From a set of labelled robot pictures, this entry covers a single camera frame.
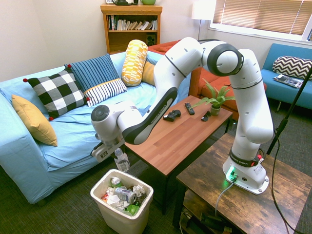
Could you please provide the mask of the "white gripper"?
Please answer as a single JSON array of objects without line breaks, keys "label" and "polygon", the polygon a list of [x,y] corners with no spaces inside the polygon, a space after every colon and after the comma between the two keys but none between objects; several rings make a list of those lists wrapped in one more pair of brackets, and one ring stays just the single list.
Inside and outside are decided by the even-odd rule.
[{"label": "white gripper", "polygon": [[102,162],[111,156],[117,159],[115,150],[121,148],[123,153],[127,153],[125,140],[123,137],[117,137],[112,141],[100,141],[100,143],[93,148],[91,151],[91,156],[94,157],[98,162]]}]

